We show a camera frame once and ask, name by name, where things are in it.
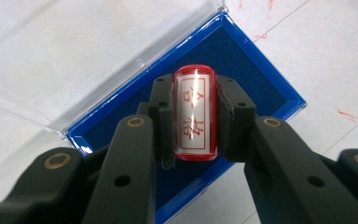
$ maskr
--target blue tray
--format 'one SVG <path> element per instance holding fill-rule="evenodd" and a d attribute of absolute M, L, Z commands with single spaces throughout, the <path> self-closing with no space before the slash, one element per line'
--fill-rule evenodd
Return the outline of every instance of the blue tray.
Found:
<path fill-rule="evenodd" d="M 217 74 L 237 80 L 255 102 L 260 116 L 287 119 L 306 105 L 228 14 L 218 12 L 71 126 L 68 139 L 84 156 L 109 144 L 118 122 L 135 114 L 139 103 L 149 100 L 156 77 L 192 63 L 209 65 Z M 165 222 L 231 165 L 223 158 L 177 161 L 168 171 L 158 164 L 156 223 Z"/>

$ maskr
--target red cylinder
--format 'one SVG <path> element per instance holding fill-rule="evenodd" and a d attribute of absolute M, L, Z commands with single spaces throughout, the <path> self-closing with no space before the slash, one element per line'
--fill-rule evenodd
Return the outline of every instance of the red cylinder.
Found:
<path fill-rule="evenodd" d="M 176 158 L 211 161 L 217 157 L 216 73 L 191 64 L 173 74 Z"/>

